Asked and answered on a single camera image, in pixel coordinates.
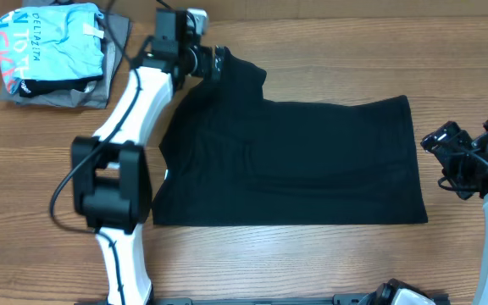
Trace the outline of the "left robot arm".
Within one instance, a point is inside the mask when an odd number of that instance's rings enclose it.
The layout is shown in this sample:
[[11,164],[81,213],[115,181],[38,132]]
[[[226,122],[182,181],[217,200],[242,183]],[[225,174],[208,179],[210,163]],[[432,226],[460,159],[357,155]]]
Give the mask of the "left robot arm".
[[101,248],[107,304],[153,303],[142,240],[153,201],[146,146],[186,77],[219,79],[225,50],[202,46],[208,23],[203,9],[158,9],[114,111],[92,136],[71,144],[74,207]]

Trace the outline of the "black t-shirt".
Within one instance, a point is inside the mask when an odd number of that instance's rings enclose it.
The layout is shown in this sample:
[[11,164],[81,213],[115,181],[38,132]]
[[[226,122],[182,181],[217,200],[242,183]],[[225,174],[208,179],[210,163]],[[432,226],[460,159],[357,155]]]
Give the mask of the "black t-shirt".
[[160,142],[157,225],[414,225],[425,210],[409,101],[274,102],[266,72],[227,53]]

